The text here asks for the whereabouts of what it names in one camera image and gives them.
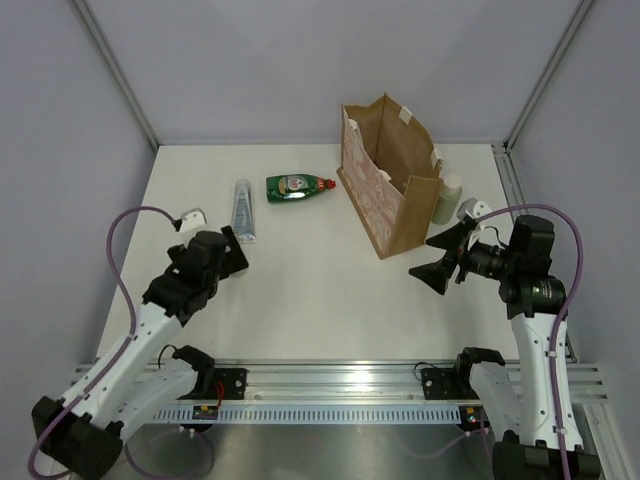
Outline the silver toothpaste tube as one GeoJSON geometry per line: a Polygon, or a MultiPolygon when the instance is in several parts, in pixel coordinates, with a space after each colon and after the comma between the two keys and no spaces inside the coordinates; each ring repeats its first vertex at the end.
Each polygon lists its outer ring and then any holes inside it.
{"type": "Polygon", "coordinates": [[[252,185],[246,179],[240,179],[235,184],[231,228],[240,243],[257,241],[252,185]]]}

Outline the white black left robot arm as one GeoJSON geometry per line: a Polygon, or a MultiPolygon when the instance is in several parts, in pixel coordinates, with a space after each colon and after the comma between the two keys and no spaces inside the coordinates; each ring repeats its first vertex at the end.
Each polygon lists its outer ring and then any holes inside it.
{"type": "Polygon", "coordinates": [[[82,479],[103,478],[164,404],[224,390],[214,359],[192,346],[176,349],[154,375],[136,381],[152,355],[214,297],[219,282],[249,266],[229,226],[201,230],[168,255],[171,263],[143,294],[132,330],[61,398],[43,396],[31,410],[35,450],[82,479]]]}

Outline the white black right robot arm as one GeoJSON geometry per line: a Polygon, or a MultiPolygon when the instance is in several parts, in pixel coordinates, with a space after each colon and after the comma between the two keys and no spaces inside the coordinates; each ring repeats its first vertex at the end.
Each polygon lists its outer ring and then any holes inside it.
{"type": "Polygon", "coordinates": [[[568,297],[550,273],[552,222],[520,215],[506,245],[473,240],[480,223],[469,214],[427,240],[444,250],[437,262],[410,269],[439,294],[449,281],[468,274],[495,280],[519,355],[520,393],[515,392],[501,354],[467,347],[453,368],[426,370],[424,383],[444,380],[466,397],[476,396],[494,432],[492,474],[496,479],[597,479],[602,467],[586,452],[577,427],[566,361],[568,297]]]}

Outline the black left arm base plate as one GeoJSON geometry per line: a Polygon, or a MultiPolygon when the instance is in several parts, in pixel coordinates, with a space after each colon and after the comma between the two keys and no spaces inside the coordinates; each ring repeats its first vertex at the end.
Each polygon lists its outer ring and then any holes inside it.
{"type": "Polygon", "coordinates": [[[247,384],[247,370],[244,368],[215,368],[199,372],[194,388],[179,400],[243,400],[247,384]]]}

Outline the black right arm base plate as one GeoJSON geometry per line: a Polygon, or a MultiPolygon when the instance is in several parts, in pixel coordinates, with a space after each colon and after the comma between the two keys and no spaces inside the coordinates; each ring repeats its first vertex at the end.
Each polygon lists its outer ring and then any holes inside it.
{"type": "Polygon", "coordinates": [[[426,400],[478,400],[468,378],[455,368],[423,368],[420,370],[423,395],[426,400]]]}

